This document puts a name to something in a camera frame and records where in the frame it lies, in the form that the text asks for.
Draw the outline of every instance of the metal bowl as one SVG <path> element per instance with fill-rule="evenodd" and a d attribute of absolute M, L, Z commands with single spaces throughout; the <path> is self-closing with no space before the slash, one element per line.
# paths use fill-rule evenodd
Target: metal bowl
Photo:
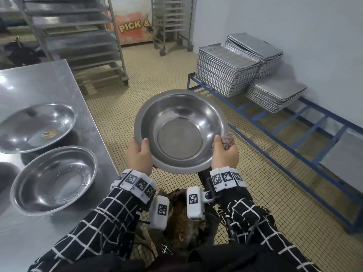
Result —
<path fill-rule="evenodd" d="M 135 118 L 134 136 L 150 141 L 154 165 L 170 173 L 191 174 L 212 162 L 216 134 L 229 132 L 222 110 L 207 97 L 188 90 L 170 90 L 150 98 Z"/>
<path fill-rule="evenodd" d="M 10 199 L 24 215 L 52 214 L 83 195 L 96 172 L 97 159 L 89 149 L 55 148 L 38 156 L 17 175 Z"/>
<path fill-rule="evenodd" d="M 0 152 L 23 154 L 45 148 L 69 133 L 77 118 L 66 104 L 26 107 L 0 124 Z"/>

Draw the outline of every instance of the person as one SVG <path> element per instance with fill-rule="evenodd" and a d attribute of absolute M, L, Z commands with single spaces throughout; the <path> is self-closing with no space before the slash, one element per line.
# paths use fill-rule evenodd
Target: person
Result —
<path fill-rule="evenodd" d="M 213 148 L 211 169 L 237 167 L 236 144 L 225 150 L 216 135 Z M 130 139 L 126 164 L 129 169 L 151 175 L 153 161 L 147 138 L 141 147 Z M 116 187 L 96 209 L 28 271 L 319 271 L 279 232 L 271 212 L 255 205 L 247 188 L 239 186 L 220 192 L 217 201 L 218 214 L 228 230 L 228 244 L 197 248 L 187 259 L 173 258 L 165 247 L 165 254 L 145 268 L 142 261 L 129 260 L 142 203 L 121 188 L 123 177 L 121 174 Z"/>

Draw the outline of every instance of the stainless steel table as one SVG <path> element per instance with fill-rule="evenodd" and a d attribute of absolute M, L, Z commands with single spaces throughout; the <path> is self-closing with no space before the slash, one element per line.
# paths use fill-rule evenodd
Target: stainless steel table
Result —
<path fill-rule="evenodd" d="M 117 170 L 98 132 L 66 60 L 0 71 L 0 121 L 15 111 L 39 103 L 63 102 L 77 109 L 74 128 L 55 146 L 79 145 L 93 151 L 98 171 L 92 187 L 68 208 L 49 216 L 25 216 L 10 204 L 16 174 L 42 152 L 0 153 L 0 270 L 26 271 L 95 206 L 117 178 Z"/>

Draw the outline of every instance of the poster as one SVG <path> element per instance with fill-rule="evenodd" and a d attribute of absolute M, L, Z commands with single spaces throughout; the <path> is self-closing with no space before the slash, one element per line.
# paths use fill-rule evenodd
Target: poster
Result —
<path fill-rule="evenodd" d="M 121 45 L 152 41 L 151 0 L 111 0 Z"/>

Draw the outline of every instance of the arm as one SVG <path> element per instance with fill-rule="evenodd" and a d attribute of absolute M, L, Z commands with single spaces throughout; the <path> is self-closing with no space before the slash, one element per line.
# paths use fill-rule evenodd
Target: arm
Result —
<path fill-rule="evenodd" d="M 212 158 L 212 169 L 229 166 L 236 168 L 238 164 L 238 149 L 234 144 L 224 150 L 220 137 L 215 138 Z M 230 240 L 246 244 L 261 244 L 283 256 L 288 262 L 301 271 L 319 271 L 318 267 L 309 261 L 300 250 L 294 246 L 276 227 L 271 212 L 254 204 L 252 196 L 245 187 L 234 187 L 222 191 L 219 200 L 218 214 L 225 225 L 230 223 L 235 235 Z"/>
<path fill-rule="evenodd" d="M 148 176 L 151 174 L 152 158 L 148 140 L 143 141 L 142 148 L 135 139 L 130 140 L 126 163 L 130 169 Z M 56 267 L 111 252 L 128 259 L 141 204 L 140 199 L 131 192 L 120 187 L 113 188 L 96 209 L 37 259 L 28 271 L 53 271 Z"/>

